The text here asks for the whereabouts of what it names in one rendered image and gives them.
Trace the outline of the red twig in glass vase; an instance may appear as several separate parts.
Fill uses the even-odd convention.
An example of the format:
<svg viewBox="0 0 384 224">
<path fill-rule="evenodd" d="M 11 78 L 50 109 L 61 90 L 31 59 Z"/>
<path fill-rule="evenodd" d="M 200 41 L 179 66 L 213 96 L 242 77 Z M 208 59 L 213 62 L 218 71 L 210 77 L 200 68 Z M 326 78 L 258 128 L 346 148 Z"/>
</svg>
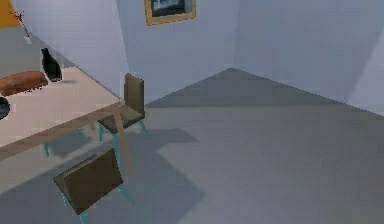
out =
<svg viewBox="0 0 384 224">
<path fill-rule="evenodd" d="M 31 41 L 31 37 L 30 37 L 30 34 L 28 32 L 28 29 L 24 23 L 24 12 L 23 11 L 15 11 L 15 12 L 11 12 L 11 15 L 19 22 L 19 24 L 22 26 L 22 28 L 24 29 L 24 32 L 25 32 L 25 36 L 24 36 L 24 39 L 26 40 L 26 42 L 31 45 L 32 44 L 32 41 Z"/>
</svg>

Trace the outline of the brown chair with teal legs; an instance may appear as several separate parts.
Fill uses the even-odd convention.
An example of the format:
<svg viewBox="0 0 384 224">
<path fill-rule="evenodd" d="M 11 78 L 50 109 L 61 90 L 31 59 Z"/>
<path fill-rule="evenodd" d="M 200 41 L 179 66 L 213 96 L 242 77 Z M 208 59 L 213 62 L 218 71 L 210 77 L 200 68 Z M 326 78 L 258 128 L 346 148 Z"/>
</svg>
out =
<svg viewBox="0 0 384 224">
<path fill-rule="evenodd" d="M 144 80 L 127 73 L 124 77 L 124 102 L 120 105 L 121 121 L 126 129 L 138 123 L 145 135 L 148 130 L 144 124 Z M 103 131 L 107 130 L 117 138 L 117 127 L 114 116 L 108 116 L 98 121 L 98 140 L 102 141 Z"/>
<path fill-rule="evenodd" d="M 134 198 L 123 186 L 114 148 L 93 154 L 55 176 L 53 181 L 61 191 L 64 205 L 72 207 L 81 224 L 89 224 L 87 210 L 115 189 L 135 204 Z"/>
</svg>

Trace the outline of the pale wooden table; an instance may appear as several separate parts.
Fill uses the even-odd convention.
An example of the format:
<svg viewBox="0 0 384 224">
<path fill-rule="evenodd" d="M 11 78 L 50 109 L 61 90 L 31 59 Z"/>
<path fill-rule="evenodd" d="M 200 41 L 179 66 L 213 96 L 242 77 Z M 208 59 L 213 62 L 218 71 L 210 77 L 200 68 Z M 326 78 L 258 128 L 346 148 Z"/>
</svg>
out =
<svg viewBox="0 0 384 224">
<path fill-rule="evenodd" d="M 0 161 L 108 116 L 118 130 L 120 158 L 133 170 L 121 118 L 121 99 L 76 67 L 63 80 L 7 98 L 10 112 L 0 120 Z"/>
</svg>

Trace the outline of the black bottle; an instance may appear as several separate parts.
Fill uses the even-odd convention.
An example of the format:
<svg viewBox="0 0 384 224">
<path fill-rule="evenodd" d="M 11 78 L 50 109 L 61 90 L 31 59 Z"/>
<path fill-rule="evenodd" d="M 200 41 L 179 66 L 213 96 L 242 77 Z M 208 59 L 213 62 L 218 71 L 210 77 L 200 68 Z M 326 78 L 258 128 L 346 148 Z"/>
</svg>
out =
<svg viewBox="0 0 384 224">
<path fill-rule="evenodd" d="M 62 72 L 59 63 L 50 54 L 47 48 L 41 49 L 42 53 L 42 66 L 43 70 L 51 82 L 58 82 L 62 80 Z"/>
</svg>

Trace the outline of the brown bread loaf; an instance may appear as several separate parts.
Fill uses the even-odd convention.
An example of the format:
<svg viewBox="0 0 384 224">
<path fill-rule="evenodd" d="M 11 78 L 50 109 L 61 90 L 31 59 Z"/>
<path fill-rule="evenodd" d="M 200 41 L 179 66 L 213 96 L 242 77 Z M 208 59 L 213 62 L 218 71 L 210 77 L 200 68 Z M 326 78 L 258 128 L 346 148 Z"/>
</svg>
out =
<svg viewBox="0 0 384 224">
<path fill-rule="evenodd" d="M 14 73 L 0 78 L 0 94 L 2 96 L 10 96 L 47 84 L 47 79 L 40 71 Z"/>
</svg>

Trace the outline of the dark round bowl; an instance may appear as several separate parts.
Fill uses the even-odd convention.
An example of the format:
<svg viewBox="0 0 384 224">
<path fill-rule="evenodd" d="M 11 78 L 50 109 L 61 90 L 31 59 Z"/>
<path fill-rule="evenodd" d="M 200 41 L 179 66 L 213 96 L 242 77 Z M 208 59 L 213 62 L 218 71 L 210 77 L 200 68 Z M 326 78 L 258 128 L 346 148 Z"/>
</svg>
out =
<svg viewBox="0 0 384 224">
<path fill-rule="evenodd" d="M 9 101 L 5 97 L 0 96 L 0 120 L 5 118 L 9 112 L 10 112 Z"/>
</svg>

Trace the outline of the gold framed wall picture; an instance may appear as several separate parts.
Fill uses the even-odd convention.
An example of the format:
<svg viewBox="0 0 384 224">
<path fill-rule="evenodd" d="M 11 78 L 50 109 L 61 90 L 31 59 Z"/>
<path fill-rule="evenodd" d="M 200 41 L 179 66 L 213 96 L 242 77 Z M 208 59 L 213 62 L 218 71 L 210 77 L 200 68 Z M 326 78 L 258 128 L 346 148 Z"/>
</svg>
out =
<svg viewBox="0 0 384 224">
<path fill-rule="evenodd" d="M 179 22 L 196 17 L 196 0 L 144 0 L 146 25 Z"/>
</svg>

